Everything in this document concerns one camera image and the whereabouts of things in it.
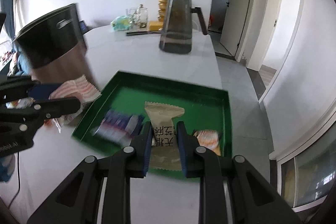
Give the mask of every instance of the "curtain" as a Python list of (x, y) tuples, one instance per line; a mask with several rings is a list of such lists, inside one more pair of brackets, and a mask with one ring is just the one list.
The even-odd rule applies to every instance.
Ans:
[[(15, 25), (14, 25), (14, 11), (13, 0), (0, 0), (1, 12), (6, 14), (5, 30), (12, 41), (15, 39)], [(14, 50), (17, 50), (15, 43), (13, 42)]]

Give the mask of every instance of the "gray tile floor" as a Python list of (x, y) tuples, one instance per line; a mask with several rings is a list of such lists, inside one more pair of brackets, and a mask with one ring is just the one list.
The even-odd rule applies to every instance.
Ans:
[(224, 90), (229, 93), (232, 153), (243, 155), (269, 181), (269, 126), (250, 76), (242, 64), (217, 57)]
[(215, 33), (215, 32), (209, 32), (209, 35), (211, 36), (212, 45), (215, 50), (215, 52), (219, 52), (221, 54), (231, 55), (226, 48), (220, 43), (221, 41), (221, 34)]

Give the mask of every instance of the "white table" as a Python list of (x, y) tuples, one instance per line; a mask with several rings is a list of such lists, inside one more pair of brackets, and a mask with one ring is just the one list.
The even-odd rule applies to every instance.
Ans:
[[(221, 78), (209, 35), (194, 31), (190, 54), (177, 55), (159, 49), (160, 36), (113, 32), (111, 26), (85, 34), (87, 59), (96, 84), (102, 89), (118, 70), (159, 76), (222, 89)], [(11, 212), (20, 223), (29, 216), (60, 182), (88, 155), (102, 158), (71, 138), (74, 127), (42, 127), (33, 148), (20, 152), (21, 191)], [(17, 173), (0, 184), (0, 197), (9, 203), (18, 188)], [(131, 181), (132, 221), (137, 224), (197, 223), (199, 185), (147, 174)]]

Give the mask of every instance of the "door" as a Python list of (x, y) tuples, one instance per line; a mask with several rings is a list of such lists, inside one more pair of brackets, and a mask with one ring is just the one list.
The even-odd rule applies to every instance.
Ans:
[(229, 0), (226, 16), (220, 38), (221, 44), (233, 56), (236, 54), (243, 32), (246, 14), (250, 0)]

